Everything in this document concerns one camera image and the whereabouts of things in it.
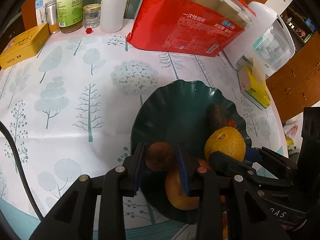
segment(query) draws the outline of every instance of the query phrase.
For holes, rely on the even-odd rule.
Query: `gold jar lid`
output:
[[[83,12],[94,12],[94,11],[100,11],[100,10],[101,10],[101,4],[99,3],[88,4],[82,7]]]

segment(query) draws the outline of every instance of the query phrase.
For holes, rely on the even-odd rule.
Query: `black cable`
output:
[[[190,226],[190,225],[187,225],[187,226],[174,238],[174,240],[176,240],[177,237],[180,236],[180,234],[181,234],[184,230],[186,230],[186,229],[188,228],[188,226]]]
[[[17,147],[16,147],[16,145],[14,143],[13,138],[11,137],[10,132],[8,131],[8,129],[4,126],[4,124],[1,121],[0,121],[0,131],[2,132],[4,137],[7,139],[8,143],[9,143],[9,145],[11,147],[11,150],[12,150],[12,153],[13,153],[13,157],[15,159],[15,162],[16,162],[16,165],[17,165],[17,169],[18,169],[18,172],[19,172],[23,187],[24,187],[24,189],[25,189],[25,191],[27,193],[28,199],[29,199],[33,209],[35,210],[38,218],[40,219],[40,221],[42,221],[43,220],[43,215],[41,214],[40,209],[38,208],[38,206],[36,204],[36,201],[33,198],[33,195],[32,195],[32,193],[30,191],[26,176],[24,175],[24,171],[23,171],[23,168],[22,168],[22,165],[21,165],[21,160],[20,160],[20,157],[19,157],[19,153],[17,151]]]

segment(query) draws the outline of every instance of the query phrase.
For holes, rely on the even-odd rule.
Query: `tomato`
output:
[[[227,119],[227,126],[236,128],[236,122],[232,119]]]

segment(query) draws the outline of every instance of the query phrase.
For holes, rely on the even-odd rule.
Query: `squeeze bottle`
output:
[[[122,28],[127,0],[101,0],[100,29],[104,33],[115,33]]]

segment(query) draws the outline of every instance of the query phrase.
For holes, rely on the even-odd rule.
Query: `green label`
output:
[[[59,27],[68,27],[82,20],[82,0],[57,0]]]

